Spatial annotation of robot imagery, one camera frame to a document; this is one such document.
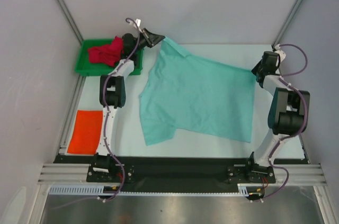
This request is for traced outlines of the teal t shirt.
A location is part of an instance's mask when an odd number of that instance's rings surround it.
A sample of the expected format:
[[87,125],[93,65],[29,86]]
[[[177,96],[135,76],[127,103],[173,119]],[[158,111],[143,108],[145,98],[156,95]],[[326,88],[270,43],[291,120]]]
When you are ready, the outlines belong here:
[[170,140],[176,130],[250,142],[255,77],[196,56],[166,38],[140,94],[146,145]]

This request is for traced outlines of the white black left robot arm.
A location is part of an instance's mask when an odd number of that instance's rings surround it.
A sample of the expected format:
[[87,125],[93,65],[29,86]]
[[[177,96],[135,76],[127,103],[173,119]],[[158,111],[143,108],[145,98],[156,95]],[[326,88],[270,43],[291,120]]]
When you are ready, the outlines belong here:
[[165,38],[145,28],[138,32],[136,38],[130,33],[123,35],[122,59],[112,72],[100,77],[99,101],[103,106],[103,121],[99,144],[88,169],[88,182],[112,182],[116,177],[123,181],[123,166],[113,154],[112,148],[119,113],[127,98],[125,81],[135,69],[135,62],[131,58],[143,48],[152,48]]

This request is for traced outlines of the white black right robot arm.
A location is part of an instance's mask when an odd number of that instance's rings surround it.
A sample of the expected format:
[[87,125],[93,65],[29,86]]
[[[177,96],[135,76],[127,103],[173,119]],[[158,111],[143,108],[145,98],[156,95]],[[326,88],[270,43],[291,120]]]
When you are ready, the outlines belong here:
[[277,154],[307,127],[310,93],[296,89],[277,73],[281,61],[279,52],[266,51],[252,69],[259,86],[273,99],[267,118],[269,130],[260,146],[251,153],[244,169],[245,178],[250,182],[273,176]]

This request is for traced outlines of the red crumpled t shirt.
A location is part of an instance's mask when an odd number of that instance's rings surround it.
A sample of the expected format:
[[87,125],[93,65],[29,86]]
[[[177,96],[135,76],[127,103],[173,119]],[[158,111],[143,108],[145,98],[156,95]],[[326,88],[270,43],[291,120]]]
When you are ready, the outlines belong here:
[[121,60],[123,53],[123,40],[115,37],[110,44],[88,48],[89,62],[92,64],[105,64],[114,67]]

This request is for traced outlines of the green plastic tray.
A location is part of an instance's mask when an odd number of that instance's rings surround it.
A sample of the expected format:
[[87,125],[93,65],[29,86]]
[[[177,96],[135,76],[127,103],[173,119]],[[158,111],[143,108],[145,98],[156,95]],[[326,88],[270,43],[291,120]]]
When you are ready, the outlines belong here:
[[[90,62],[88,49],[92,47],[99,47],[107,44],[111,44],[113,39],[87,39],[84,40],[79,52],[79,55],[77,57],[77,62],[75,65],[75,72],[79,73],[81,76],[87,77],[87,76],[101,76],[104,74],[108,74],[112,72],[116,66],[118,65],[118,62],[115,63],[113,67],[110,67],[109,65],[99,63],[99,64],[93,64]],[[143,69],[143,54],[144,49],[137,51],[131,59],[135,63],[134,71],[130,75],[140,75],[141,71]]]

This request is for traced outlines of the orange folded t shirt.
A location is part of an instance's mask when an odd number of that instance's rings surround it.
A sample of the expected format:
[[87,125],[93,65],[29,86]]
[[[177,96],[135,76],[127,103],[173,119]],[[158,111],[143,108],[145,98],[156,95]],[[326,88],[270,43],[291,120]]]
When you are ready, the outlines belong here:
[[100,141],[102,122],[102,111],[78,110],[67,153],[94,155]]

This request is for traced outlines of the right side aluminium rail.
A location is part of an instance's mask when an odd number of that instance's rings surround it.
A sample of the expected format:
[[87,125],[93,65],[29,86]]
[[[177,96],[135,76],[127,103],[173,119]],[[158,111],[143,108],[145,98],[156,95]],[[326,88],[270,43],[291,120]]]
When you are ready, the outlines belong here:
[[[306,53],[304,52],[304,50],[301,47],[299,47],[298,45],[291,44],[291,43],[276,44],[272,48],[275,52],[277,52],[280,55],[280,61],[283,61],[286,57],[284,51],[282,50],[282,47],[294,47],[294,48],[298,49],[303,54],[304,59],[305,59],[305,64],[300,70],[293,72],[293,73],[283,74],[280,77],[280,79],[283,80],[286,77],[294,76],[294,75],[302,73],[308,66],[308,57],[307,57]],[[303,146],[303,143],[302,143],[301,133],[296,133],[295,135],[286,136],[284,138],[281,138],[280,143],[281,143],[281,145],[279,147],[279,150],[282,150],[283,153],[292,153],[292,154],[295,154],[296,152],[302,153],[302,157],[293,156],[292,157],[293,159],[304,159],[304,158],[306,158],[304,146]]]

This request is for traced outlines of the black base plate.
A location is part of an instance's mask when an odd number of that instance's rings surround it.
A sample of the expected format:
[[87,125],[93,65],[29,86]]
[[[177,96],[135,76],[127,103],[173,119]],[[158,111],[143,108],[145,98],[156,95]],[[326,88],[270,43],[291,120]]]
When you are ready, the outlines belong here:
[[104,184],[104,193],[232,193],[239,184],[304,185],[305,160],[259,165],[249,158],[174,158],[57,155],[54,164],[84,167],[85,182]]

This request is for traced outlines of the right vertical aluminium post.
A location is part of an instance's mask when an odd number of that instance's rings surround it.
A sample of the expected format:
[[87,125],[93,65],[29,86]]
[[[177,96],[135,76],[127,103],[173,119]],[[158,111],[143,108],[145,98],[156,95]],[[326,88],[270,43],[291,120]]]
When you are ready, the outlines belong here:
[[296,14],[298,13],[303,2],[304,2],[304,0],[295,0],[291,10],[289,11],[286,19],[284,20],[282,27],[280,27],[276,37],[274,38],[274,40],[271,44],[272,48],[274,46],[276,46],[278,43],[280,43],[281,39],[284,37],[286,31],[288,30],[290,24],[292,23],[293,19],[295,18]]

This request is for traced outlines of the vertical aluminium post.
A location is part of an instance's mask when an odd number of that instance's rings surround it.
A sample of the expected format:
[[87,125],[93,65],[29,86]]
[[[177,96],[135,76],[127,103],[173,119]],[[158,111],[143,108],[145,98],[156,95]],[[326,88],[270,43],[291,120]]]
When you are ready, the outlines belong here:
[[293,19],[295,18],[296,14],[298,13],[303,2],[304,2],[304,0],[295,0],[291,10],[289,11],[286,19],[284,20],[282,27],[280,27],[276,37],[274,38],[274,40],[271,44],[272,48],[274,46],[276,46],[278,43],[280,43],[281,39],[284,37],[286,31],[288,30],[290,24],[292,23]]
[[69,27],[72,30],[72,33],[74,34],[75,38],[77,39],[77,41],[79,42],[79,44],[81,45],[83,42],[83,36],[70,12],[70,10],[68,9],[68,6],[65,2],[65,0],[55,0],[58,7],[60,8],[63,16],[65,17]]

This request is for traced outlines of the left vertical aluminium post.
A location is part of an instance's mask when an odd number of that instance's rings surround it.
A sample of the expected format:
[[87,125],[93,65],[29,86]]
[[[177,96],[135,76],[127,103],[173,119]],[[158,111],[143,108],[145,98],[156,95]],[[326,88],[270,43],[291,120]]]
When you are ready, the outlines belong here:
[[63,16],[65,17],[69,27],[72,30],[72,33],[74,34],[75,38],[77,39],[77,41],[79,42],[79,44],[81,45],[83,42],[83,36],[70,12],[70,10],[68,9],[68,6],[65,2],[65,0],[55,0],[58,7],[60,8]]

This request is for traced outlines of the left side aluminium rail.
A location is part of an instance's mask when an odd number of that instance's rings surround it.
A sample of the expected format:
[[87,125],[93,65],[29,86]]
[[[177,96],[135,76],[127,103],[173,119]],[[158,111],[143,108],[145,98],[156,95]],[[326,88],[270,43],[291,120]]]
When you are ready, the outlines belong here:
[[72,128],[74,118],[76,116],[76,110],[78,107],[79,99],[81,97],[84,83],[85,83],[85,77],[79,75],[77,78],[77,82],[76,82],[76,85],[73,91],[72,99],[71,99],[71,102],[70,102],[70,105],[67,111],[63,129],[61,131],[59,144],[56,150],[56,155],[64,154],[66,152],[68,137],[70,135],[70,131]]

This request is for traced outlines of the aluminium frame rail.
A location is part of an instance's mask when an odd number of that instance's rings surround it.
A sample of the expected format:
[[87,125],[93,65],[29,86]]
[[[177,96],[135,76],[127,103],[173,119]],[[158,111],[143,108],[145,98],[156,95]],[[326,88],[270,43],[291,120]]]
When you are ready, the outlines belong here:
[[[288,186],[326,186],[320,164],[283,165],[289,172]],[[38,184],[84,184],[89,164],[44,164]]]

